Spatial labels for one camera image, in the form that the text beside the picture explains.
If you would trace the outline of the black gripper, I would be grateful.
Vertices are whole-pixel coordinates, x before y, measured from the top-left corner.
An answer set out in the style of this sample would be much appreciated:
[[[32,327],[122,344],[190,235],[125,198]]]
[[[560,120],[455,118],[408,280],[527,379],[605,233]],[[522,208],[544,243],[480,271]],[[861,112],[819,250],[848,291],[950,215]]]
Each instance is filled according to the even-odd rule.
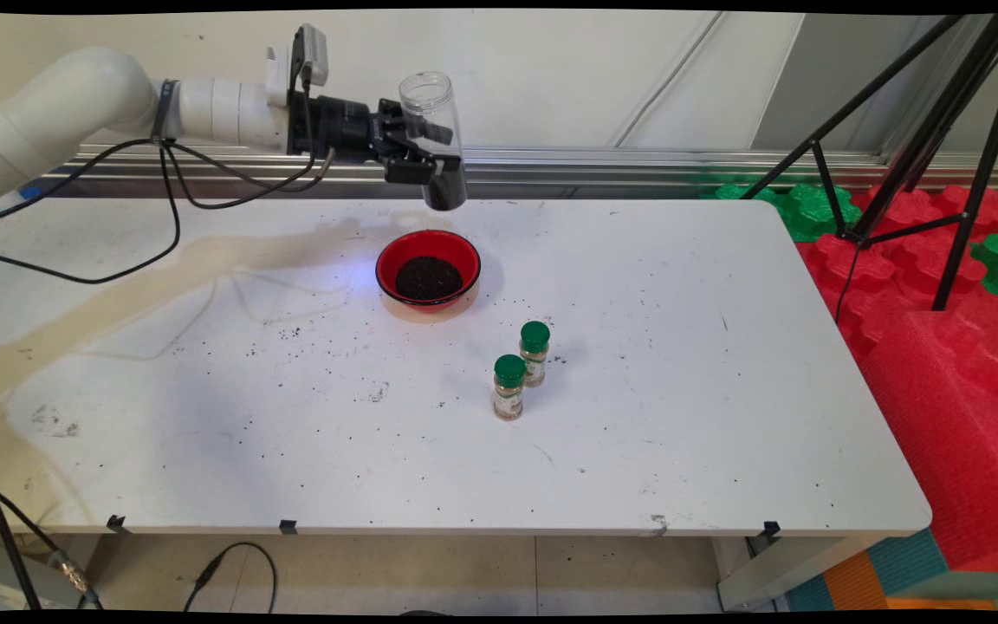
[[[288,155],[361,165],[383,162],[384,181],[430,185],[446,174],[460,173],[463,158],[428,153],[423,142],[451,146],[455,139],[455,99],[405,102],[380,99],[376,110],[333,96],[291,94],[288,100]]]

